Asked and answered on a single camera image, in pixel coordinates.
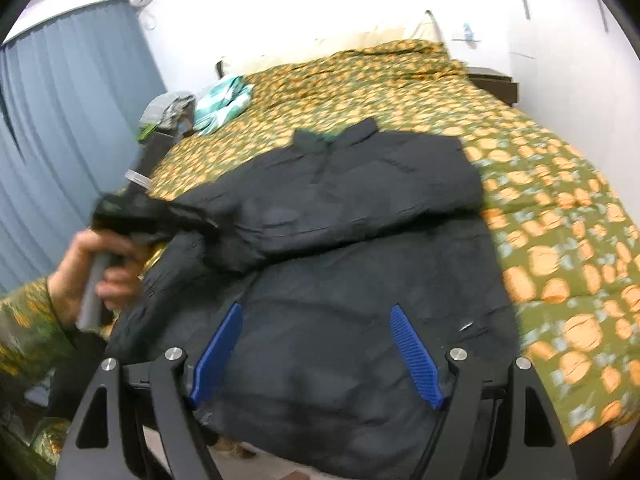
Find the person's left hand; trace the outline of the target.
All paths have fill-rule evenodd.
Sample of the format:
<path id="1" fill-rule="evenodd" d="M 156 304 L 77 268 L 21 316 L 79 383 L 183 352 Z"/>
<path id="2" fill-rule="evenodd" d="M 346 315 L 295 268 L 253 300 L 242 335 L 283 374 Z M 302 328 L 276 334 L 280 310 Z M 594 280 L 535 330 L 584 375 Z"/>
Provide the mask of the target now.
<path id="1" fill-rule="evenodd" d="M 127 309 L 139 296 L 140 275 L 152 248 L 109 230 L 78 232 L 47 278 L 52 310 L 64 327 L 76 324 L 93 292 L 108 310 Z"/>

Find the camouflage left sleeve forearm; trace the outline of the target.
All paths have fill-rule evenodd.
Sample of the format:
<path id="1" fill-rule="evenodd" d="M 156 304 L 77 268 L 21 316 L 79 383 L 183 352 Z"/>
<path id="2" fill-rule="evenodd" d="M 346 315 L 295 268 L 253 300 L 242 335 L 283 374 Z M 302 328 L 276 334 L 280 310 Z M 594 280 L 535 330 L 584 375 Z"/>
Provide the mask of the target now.
<path id="1" fill-rule="evenodd" d="M 45 278 L 1 299 L 1 477 L 52 479 L 70 420 L 106 341 L 95 333 L 66 326 L 54 313 Z M 39 419 L 34 437 L 25 442 L 20 421 L 24 393 L 56 371 L 50 406 Z"/>

